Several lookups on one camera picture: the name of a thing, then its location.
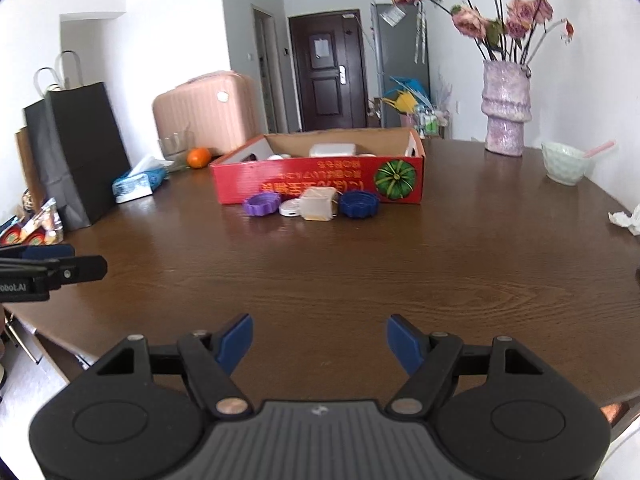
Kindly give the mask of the beige plug adapter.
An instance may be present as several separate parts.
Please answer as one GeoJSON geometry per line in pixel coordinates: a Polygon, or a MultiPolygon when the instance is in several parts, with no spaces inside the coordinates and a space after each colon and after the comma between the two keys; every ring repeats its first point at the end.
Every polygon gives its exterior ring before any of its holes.
{"type": "Polygon", "coordinates": [[[338,213],[340,193],[333,186],[311,186],[299,196],[300,216],[307,221],[331,221],[338,213]]]}

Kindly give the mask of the snack packets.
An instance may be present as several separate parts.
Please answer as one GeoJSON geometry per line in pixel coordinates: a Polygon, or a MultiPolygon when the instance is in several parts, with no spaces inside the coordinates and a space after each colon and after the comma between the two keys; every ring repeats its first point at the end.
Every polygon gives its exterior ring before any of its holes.
{"type": "Polygon", "coordinates": [[[36,206],[32,194],[25,191],[18,214],[1,226],[0,244],[12,245],[56,245],[64,238],[63,225],[54,198],[36,206]]]}

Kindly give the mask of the purple scalloped lid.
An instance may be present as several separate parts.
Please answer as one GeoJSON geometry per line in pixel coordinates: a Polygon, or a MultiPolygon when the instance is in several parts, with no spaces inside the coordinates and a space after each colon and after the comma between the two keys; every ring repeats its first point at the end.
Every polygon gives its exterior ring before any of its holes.
{"type": "Polygon", "coordinates": [[[276,192],[261,192],[243,202],[243,210],[250,217],[265,217],[279,211],[281,196],[276,192]]]}

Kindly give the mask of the pink textured vase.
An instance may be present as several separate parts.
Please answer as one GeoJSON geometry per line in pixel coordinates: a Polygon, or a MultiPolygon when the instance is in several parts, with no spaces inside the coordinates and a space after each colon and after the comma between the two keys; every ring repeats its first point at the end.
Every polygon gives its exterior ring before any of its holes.
{"type": "Polygon", "coordinates": [[[480,110],[487,116],[488,152],[521,157],[524,127],[532,120],[530,70],[508,61],[485,61],[480,110]]]}

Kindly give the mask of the yellow and blue toys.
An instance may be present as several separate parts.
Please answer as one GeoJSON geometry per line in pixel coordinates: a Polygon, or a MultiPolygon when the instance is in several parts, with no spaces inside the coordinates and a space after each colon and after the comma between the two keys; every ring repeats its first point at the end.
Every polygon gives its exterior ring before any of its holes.
{"type": "Polygon", "coordinates": [[[390,77],[390,81],[394,86],[383,94],[381,101],[399,114],[413,114],[418,107],[424,110],[433,108],[420,81],[407,77],[390,77]]]}

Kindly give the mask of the grey refrigerator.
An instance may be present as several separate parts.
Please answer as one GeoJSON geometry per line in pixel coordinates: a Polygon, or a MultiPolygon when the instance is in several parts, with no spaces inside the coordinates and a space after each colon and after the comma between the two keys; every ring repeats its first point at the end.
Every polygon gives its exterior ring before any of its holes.
{"type": "Polygon", "coordinates": [[[426,14],[421,3],[394,6],[390,0],[371,4],[372,37],[380,97],[393,99],[398,80],[417,81],[431,96],[426,14]]]}

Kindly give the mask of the orange fruit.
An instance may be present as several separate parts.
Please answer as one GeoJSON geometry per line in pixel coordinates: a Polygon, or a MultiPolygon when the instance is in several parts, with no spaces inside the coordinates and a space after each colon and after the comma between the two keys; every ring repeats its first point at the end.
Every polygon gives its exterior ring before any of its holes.
{"type": "Polygon", "coordinates": [[[186,155],[186,163],[192,169],[203,169],[208,166],[212,158],[208,148],[192,148],[186,155]]]}

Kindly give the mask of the white round disc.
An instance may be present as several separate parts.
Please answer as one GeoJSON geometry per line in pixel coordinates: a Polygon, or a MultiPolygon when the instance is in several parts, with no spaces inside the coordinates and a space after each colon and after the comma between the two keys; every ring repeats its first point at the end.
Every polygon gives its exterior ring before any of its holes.
{"type": "Polygon", "coordinates": [[[300,203],[298,198],[285,200],[280,203],[279,214],[285,218],[296,218],[300,216],[300,203]]]}

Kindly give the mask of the white plastic pill bottle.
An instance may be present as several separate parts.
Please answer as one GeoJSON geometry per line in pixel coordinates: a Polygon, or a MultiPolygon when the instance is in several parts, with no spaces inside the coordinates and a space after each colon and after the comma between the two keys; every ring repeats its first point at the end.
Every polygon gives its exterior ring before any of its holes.
{"type": "Polygon", "coordinates": [[[355,143],[316,143],[309,149],[309,157],[352,157],[357,155],[355,143]]]}

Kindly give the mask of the brown paper bag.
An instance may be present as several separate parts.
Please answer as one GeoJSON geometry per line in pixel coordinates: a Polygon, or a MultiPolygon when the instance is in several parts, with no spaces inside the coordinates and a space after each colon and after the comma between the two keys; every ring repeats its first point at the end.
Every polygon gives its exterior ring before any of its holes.
{"type": "Polygon", "coordinates": [[[32,198],[32,209],[38,212],[46,201],[46,192],[44,192],[40,182],[34,155],[32,154],[32,147],[29,142],[28,129],[26,127],[21,128],[15,137],[25,182],[29,195],[32,198]]]}

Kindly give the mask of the blue scalloped lid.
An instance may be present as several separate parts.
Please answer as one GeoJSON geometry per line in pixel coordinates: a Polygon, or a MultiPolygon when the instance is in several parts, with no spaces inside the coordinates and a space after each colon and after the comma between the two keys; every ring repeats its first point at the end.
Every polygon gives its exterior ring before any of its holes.
{"type": "Polygon", "coordinates": [[[348,191],[341,195],[338,209],[343,216],[351,219],[367,219],[378,214],[380,200],[367,191],[348,191]]]}

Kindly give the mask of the pink spoon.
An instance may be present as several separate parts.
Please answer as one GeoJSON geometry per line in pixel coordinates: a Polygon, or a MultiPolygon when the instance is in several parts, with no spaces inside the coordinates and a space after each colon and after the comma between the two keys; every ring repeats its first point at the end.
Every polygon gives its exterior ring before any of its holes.
{"type": "Polygon", "coordinates": [[[597,156],[603,152],[606,152],[607,150],[609,150],[610,148],[614,148],[614,146],[616,145],[616,142],[611,140],[608,142],[605,142],[599,146],[596,146],[595,148],[592,148],[589,151],[586,151],[584,154],[582,154],[582,157],[584,159],[590,159],[593,158],[594,156],[597,156]]]}

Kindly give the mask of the black paper bag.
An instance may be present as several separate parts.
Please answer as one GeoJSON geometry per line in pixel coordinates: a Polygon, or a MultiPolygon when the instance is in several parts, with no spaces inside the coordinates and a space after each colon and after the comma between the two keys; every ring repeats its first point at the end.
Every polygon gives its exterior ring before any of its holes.
{"type": "Polygon", "coordinates": [[[23,110],[36,171],[65,231],[93,226],[116,205],[115,180],[131,169],[105,84],[84,84],[75,51],[48,71],[54,85],[23,110]]]}

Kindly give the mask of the dried pink roses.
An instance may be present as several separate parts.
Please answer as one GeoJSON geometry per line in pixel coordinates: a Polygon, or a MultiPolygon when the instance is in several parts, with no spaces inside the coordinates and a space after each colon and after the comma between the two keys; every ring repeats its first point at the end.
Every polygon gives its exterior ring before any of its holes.
{"type": "Polygon", "coordinates": [[[491,0],[495,11],[486,16],[472,0],[447,8],[440,0],[390,0],[395,6],[433,3],[449,15],[454,28],[474,41],[486,61],[512,62],[528,67],[549,32],[561,27],[562,40],[570,44],[575,35],[567,18],[557,20],[548,0],[491,0]]]}

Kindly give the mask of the clear drinking glass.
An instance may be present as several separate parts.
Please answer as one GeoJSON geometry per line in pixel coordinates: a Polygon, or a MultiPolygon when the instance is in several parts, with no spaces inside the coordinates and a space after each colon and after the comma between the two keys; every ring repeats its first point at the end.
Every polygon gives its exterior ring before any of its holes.
{"type": "Polygon", "coordinates": [[[186,161],[189,152],[194,148],[194,136],[189,130],[171,133],[158,139],[163,158],[169,162],[168,172],[177,172],[189,168],[186,161]]]}

